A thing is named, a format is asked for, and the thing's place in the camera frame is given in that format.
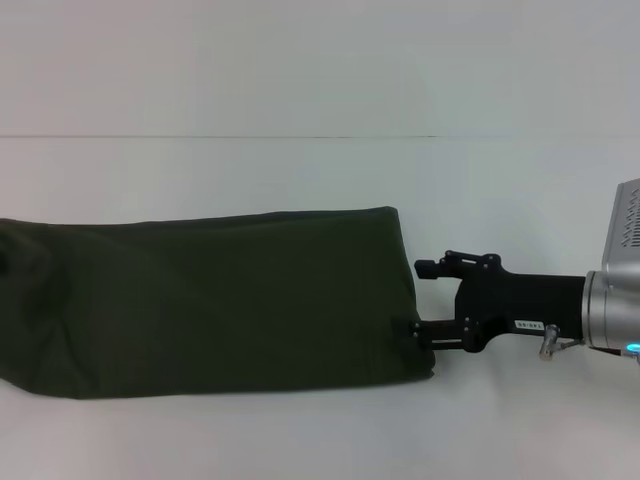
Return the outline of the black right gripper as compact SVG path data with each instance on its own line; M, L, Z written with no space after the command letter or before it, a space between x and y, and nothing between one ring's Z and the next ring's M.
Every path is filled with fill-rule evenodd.
M421 349L478 353L504 334L543 336L554 325L564 339L581 341L580 276L514 274L495 253L476 255L447 250L439 260L416 260L419 279L462 279L455 296L455 320L392 319L396 339Z

